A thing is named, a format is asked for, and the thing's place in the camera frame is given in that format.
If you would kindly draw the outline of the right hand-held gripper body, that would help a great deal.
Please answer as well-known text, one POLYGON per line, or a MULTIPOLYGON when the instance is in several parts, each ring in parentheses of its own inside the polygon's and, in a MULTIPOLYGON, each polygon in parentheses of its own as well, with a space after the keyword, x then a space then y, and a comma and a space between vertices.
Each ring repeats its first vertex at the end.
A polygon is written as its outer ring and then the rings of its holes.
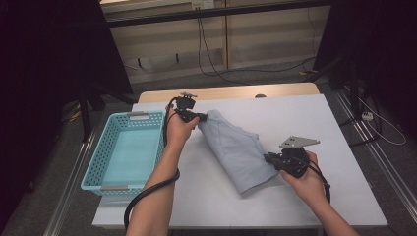
POLYGON ((319 144, 316 139, 290 136, 279 145, 281 153, 277 153, 276 170, 284 170, 295 178, 302 177, 309 167, 310 158, 305 147, 319 144))

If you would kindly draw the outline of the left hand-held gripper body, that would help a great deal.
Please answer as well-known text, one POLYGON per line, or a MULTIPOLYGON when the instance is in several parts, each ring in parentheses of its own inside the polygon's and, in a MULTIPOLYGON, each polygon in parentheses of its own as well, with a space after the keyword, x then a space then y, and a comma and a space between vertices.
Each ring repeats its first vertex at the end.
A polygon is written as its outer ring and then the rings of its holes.
POLYGON ((174 111, 185 123, 192 121, 196 117, 196 114, 192 112, 196 103, 194 97, 191 93, 181 92, 180 96, 175 98, 176 107, 174 111))

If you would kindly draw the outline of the light blue knit garment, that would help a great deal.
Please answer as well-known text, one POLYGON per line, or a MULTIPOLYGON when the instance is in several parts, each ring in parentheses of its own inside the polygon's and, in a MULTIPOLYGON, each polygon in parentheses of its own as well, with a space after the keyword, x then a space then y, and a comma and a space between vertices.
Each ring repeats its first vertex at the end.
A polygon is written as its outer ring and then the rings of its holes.
POLYGON ((278 171, 266 163, 267 151, 258 134, 233 125, 217 110, 207 116, 198 128, 240 195, 284 184, 278 171))

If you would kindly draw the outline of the light blue perforated plastic basket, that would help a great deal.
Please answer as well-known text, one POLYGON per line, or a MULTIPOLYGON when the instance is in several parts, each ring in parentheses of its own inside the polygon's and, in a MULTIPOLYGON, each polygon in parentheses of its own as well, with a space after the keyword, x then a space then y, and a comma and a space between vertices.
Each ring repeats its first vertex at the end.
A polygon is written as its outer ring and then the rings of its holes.
POLYGON ((138 194, 162 156, 164 117, 161 110, 110 115, 81 188, 99 196, 138 194))

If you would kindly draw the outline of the person's left hand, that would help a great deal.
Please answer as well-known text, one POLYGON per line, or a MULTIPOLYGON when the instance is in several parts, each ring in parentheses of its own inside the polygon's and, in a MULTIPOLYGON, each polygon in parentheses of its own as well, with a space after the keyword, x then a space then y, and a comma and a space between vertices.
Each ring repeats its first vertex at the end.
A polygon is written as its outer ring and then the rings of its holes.
POLYGON ((170 148, 182 148, 199 121, 200 118, 196 117, 186 123, 170 108, 168 112, 168 126, 166 128, 167 145, 170 148))

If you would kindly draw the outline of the person's right hand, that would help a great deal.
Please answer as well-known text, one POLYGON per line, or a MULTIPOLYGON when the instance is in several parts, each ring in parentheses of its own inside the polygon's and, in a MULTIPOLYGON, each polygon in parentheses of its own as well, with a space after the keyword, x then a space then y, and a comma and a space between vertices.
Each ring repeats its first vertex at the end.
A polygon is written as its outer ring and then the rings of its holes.
POLYGON ((324 182, 318 174, 317 156, 308 150, 306 153, 310 158, 310 166, 302 177, 295 178, 284 170, 280 171, 280 175, 293 188, 296 195, 309 207, 327 204, 328 199, 324 189, 324 182))

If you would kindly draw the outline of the light wooden table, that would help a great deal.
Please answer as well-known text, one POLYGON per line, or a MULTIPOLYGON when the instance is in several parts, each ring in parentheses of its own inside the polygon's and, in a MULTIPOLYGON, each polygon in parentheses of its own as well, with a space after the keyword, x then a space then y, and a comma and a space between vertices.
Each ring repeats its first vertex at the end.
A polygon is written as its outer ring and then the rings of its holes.
POLYGON ((290 83, 223 88, 182 88, 145 91, 140 95, 139 103, 168 102, 172 97, 178 96, 181 92, 193 94, 196 100, 255 98, 256 96, 261 95, 265 95, 266 97, 278 97, 320 93, 318 87, 313 83, 290 83))

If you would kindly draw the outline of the beige wooden cabinet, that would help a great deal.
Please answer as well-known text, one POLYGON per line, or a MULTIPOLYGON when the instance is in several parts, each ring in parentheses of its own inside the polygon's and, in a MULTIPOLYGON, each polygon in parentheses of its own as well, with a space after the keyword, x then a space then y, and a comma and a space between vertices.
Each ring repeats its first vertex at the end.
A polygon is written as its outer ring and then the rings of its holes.
MULTIPOLYGON (((192 11, 193 0, 100 0, 107 21, 192 11)), ((214 8, 289 0, 214 0, 214 8)), ((330 6, 113 28, 131 83, 295 62, 317 55, 330 6)))

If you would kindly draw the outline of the black metal stand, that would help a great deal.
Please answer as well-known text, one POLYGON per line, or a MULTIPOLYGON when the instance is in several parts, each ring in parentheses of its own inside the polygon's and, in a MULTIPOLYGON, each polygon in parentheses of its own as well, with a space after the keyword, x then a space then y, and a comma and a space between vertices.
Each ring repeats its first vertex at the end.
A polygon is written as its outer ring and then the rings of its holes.
POLYGON ((101 111, 105 108, 106 103, 104 102, 102 96, 109 95, 119 101, 122 101, 127 104, 134 104, 136 100, 131 98, 124 93, 117 92, 114 89, 106 88, 99 84, 88 83, 80 87, 79 92, 79 104, 80 111, 83 123, 83 142, 85 143, 92 132, 91 122, 89 118, 89 106, 93 110, 101 111))
POLYGON ((326 64, 322 69, 315 73, 312 77, 305 80, 305 83, 314 83, 324 75, 340 68, 347 69, 344 78, 349 88, 351 109, 355 117, 359 116, 359 89, 358 89, 358 69, 357 64, 350 56, 336 56, 331 62, 326 64))

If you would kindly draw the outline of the black curtain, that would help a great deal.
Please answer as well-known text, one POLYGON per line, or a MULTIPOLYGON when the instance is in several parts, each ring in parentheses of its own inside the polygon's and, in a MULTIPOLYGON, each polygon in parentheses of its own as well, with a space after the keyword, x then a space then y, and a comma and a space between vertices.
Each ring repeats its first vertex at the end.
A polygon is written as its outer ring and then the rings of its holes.
POLYGON ((334 87, 355 64, 367 92, 417 137, 417 0, 332 0, 315 68, 336 58, 334 87))
POLYGON ((100 0, 0 0, 0 219, 50 153, 70 101, 131 85, 100 0))

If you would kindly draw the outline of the aluminium floor rail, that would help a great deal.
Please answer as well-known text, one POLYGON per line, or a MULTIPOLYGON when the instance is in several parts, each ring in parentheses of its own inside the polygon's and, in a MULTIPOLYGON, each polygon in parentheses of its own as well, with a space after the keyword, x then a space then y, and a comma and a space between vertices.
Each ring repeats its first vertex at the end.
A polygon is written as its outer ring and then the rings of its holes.
POLYGON ((64 224, 66 215, 73 201, 75 191, 79 188, 78 180, 81 176, 82 168, 90 153, 93 142, 96 137, 96 129, 84 137, 80 151, 78 152, 74 166, 70 172, 65 188, 59 198, 59 201, 48 221, 43 236, 59 236, 64 224))
POLYGON ((351 147, 366 147, 374 160, 378 163, 379 168, 385 174, 391 187, 395 191, 396 195, 401 200, 403 206, 406 208, 408 214, 417 224, 417 194, 412 191, 409 185, 405 182, 404 178, 400 175, 398 170, 394 167, 389 160, 387 153, 383 150, 379 141, 384 140, 389 144, 391 148, 402 148, 405 146, 406 141, 404 135, 397 130, 389 121, 382 117, 379 113, 370 108, 362 99, 359 99, 359 103, 365 107, 366 114, 373 115, 372 120, 364 120, 359 115, 355 115, 351 105, 349 97, 344 91, 338 91, 335 94, 337 101, 343 108, 348 117, 348 123, 352 124, 356 133, 360 137, 361 141, 358 144, 350 144, 351 147), (388 140, 379 130, 378 125, 387 123, 392 126, 398 134, 404 139, 403 143, 396 143, 388 140))

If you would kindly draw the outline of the white wall socket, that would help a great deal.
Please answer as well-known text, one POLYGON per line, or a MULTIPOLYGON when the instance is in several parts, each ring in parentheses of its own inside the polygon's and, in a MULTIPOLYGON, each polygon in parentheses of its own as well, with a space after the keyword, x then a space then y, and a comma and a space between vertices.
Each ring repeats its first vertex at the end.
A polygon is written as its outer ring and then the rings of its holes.
POLYGON ((191 2, 193 10, 207 10, 214 8, 214 0, 193 0, 191 2))

